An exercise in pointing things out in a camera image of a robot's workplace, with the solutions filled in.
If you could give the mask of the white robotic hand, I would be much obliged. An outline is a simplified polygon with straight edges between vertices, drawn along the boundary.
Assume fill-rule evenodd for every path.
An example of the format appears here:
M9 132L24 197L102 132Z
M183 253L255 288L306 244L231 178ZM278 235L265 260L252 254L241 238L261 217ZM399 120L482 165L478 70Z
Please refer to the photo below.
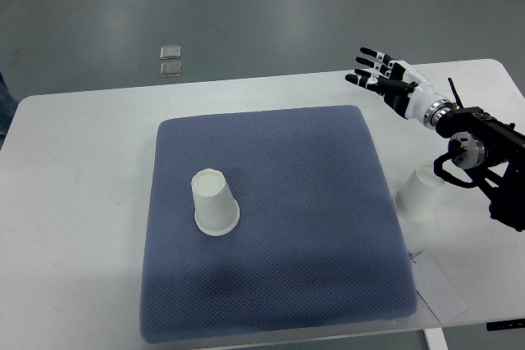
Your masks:
M393 60L390 55L361 47L366 56L356 57L357 63L378 73L355 69L345 80L363 89L385 89L389 92L411 92L394 95L385 94L385 103L407 120L433 120L440 111L450 110L450 100L438 94L432 82L406 61Z

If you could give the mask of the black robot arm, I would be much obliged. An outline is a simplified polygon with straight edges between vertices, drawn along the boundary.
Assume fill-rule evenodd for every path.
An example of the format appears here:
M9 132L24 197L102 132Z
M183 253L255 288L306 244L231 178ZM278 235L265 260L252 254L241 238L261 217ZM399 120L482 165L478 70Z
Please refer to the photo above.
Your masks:
M351 84L374 92L405 120L448 139L447 151L432 171L446 183L480 189L489 213L518 232L524 230L524 136L480 107L466 107L458 95L448 99L406 61L362 47L361 68L347 74Z

